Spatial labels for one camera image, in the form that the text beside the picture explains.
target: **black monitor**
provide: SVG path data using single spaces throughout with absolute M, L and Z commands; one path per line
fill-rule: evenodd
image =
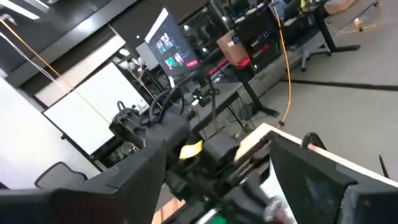
M 166 75 L 174 79 L 178 80 L 184 73 L 199 67 L 198 57 L 166 7 L 160 12 L 145 42 Z

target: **floor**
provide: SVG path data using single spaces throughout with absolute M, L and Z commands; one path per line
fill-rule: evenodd
M 357 52 L 314 56 L 308 70 L 295 70 L 292 78 L 320 82 L 350 82 L 398 85 L 398 1 L 381 0 L 385 24 L 376 29 L 347 34 L 349 24 L 334 36 L 338 45 L 361 44 Z M 380 9 L 369 8 L 360 15 L 365 24 L 381 17 Z M 288 102 L 288 84 L 278 83 L 261 101 L 281 112 L 278 119 L 262 114 L 254 119 L 277 126 Z M 382 174 L 379 155 L 383 156 L 390 177 L 398 181 L 398 92 L 359 90 L 305 84 L 292 85 L 292 102 L 283 130 L 297 137 L 308 132 L 320 135 L 329 151 Z M 238 131 L 239 126 L 228 128 Z

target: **green object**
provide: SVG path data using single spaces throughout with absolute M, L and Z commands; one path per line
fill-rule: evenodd
M 213 219 L 210 224 L 226 224 L 226 220 L 223 217 L 217 217 Z

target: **whiteboard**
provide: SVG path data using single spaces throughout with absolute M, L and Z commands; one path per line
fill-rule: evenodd
M 73 91 L 44 115 L 90 155 L 113 137 L 109 124 L 119 112 L 118 101 L 126 107 L 136 105 L 140 114 L 149 109 L 145 99 L 114 63 L 105 66 L 76 90 L 95 109 Z

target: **office chair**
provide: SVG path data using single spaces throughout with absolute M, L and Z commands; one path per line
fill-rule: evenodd
M 40 189 L 73 189 L 86 180 L 85 174 L 73 171 L 64 162 L 58 162 L 37 178 L 35 186 Z
M 285 7 L 284 22 L 282 32 L 285 37 L 287 47 L 294 49 L 299 47 L 301 50 L 301 71 L 307 71 L 307 60 L 311 55 L 326 54 L 331 56 L 330 49 L 327 46 L 322 48 L 309 50 L 303 45 L 315 37 L 319 28 L 312 22 L 312 17 L 300 13 L 301 0 L 284 0 L 287 4 Z

